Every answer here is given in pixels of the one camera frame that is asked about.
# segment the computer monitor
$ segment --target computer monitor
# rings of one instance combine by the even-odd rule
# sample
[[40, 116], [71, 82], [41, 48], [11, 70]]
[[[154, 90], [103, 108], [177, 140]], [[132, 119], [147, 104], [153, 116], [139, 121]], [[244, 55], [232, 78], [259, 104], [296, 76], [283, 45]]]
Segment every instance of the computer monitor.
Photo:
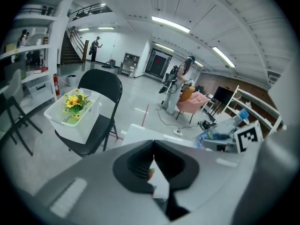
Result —
[[223, 104], [227, 104], [231, 97], [233, 96], [233, 92], [222, 87], [218, 87], [215, 92], [214, 98]]

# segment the yellow flower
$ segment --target yellow flower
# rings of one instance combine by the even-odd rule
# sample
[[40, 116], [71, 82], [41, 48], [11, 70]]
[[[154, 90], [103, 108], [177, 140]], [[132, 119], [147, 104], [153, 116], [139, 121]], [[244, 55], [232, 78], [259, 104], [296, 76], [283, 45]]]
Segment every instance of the yellow flower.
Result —
[[79, 99], [76, 95], [70, 96], [69, 100], [73, 103], [79, 103]]
[[74, 106], [73, 102], [72, 102], [72, 101], [69, 101], [69, 100], [66, 102], [66, 104], [67, 104], [67, 107], [68, 107], [68, 108], [71, 108], [71, 107]]

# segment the white ceiling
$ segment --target white ceiling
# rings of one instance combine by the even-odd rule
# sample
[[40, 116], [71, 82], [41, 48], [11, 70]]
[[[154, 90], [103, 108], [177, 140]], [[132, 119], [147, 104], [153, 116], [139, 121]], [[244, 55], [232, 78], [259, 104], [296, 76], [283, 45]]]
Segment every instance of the white ceiling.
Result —
[[[94, 0], [85, 0], [89, 4]], [[184, 54], [193, 54], [208, 71], [236, 74], [269, 88], [269, 70], [282, 73], [298, 41], [274, 0], [98, 0], [134, 30]], [[151, 16], [188, 27], [188, 34], [153, 22]], [[236, 65], [229, 71], [212, 47]]]

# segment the chair leg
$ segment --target chair leg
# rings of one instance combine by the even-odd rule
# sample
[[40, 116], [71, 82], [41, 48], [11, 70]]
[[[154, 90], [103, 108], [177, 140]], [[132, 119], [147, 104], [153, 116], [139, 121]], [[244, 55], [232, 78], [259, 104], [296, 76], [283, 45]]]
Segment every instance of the chair leg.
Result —
[[116, 134], [117, 139], [119, 139], [115, 123], [113, 123], [113, 129], [114, 129], [114, 133]]
[[17, 102], [14, 100], [15, 107], [19, 110], [20, 114], [23, 116], [22, 119], [26, 119], [40, 134], [43, 133], [41, 129], [39, 129], [29, 118], [28, 116], [23, 112], [23, 110], [20, 108], [20, 106], [17, 104]]
[[[194, 115], [194, 114], [193, 114]], [[189, 121], [189, 123], [191, 123], [191, 121], [192, 121], [192, 118], [193, 118], [193, 115], [192, 115], [192, 117], [191, 117], [191, 120]]]
[[103, 151], [106, 150], [106, 145], [107, 145], [107, 140], [108, 140], [109, 134], [106, 136], [105, 141], [104, 141], [104, 146], [103, 146]]
[[26, 127], [28, 127], [28, 124], [24, 121], [23, 118], [19, 118], [19, 119], [20, 119], [20, 121], [21, 121], [22, 124], [24, 124]]
[[15, 122], [14, 122], [14, 119], [13, 119], [13, 116], [12, 116], [12, 114], [11, 114], [10, 108], [7, 109], [7, 112], [8, 112], [9, 119], [10, 119], [10, 121], [11, 121], [11, 123], [12, 123], [13, 129], [15, 130], [15, 133], [16, 133], [17, 136], [19, 137], [19, 139], [20, 139], [21, 143], [23, 144], [24, 148], [29, 152], [29, 154], [30, 154], [31, 156], [33, 156], [33, 152], [29, 149], [29, 147], [27, 146], [27, 144], [26, 144], [25, 141], [23, 140], [23, 138], [22, 138], [22, 136], [21, 136], [21, 134], [20, 134], [20, 132], [19, 132], [19, 130], [18, 130], [18, 128], [17, 128]]
[[176, 117], [176, 120], [178, 119], [178, 117], [179, 117], [179, 114], [180, 114], [180, 111], [179, 111], [179, 113], [178, 113], [178, 115], [177, 115], [177, 117]]
[[17, 140], [14, 138], [13, 134], [11, 133], [11, 131], [9, 131], [9, 136], [14, 141], [15, 145], [17, 145]]

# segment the pink chair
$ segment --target pink chair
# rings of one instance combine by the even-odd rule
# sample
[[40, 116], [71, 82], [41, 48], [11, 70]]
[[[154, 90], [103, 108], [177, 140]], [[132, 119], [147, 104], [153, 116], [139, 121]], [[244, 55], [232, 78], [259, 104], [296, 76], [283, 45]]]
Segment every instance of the pink chair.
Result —
[[177, 115], [176, 120], [178, 119], [180, 112], [192, 113], [194, 115], [196, 113], [196, 111], [202, 105], [204, 105], [207, 101], [210, 101], [210, 99], [208, 97], [206, 97], [205, 95], [203, 95], [200, 92], [194, 92], [194, 93], [192, 93], [192, 96], [188, 100], [185, 100], [183, 102], [177, 102], [177, 107], [179, 109], [179, 113]]

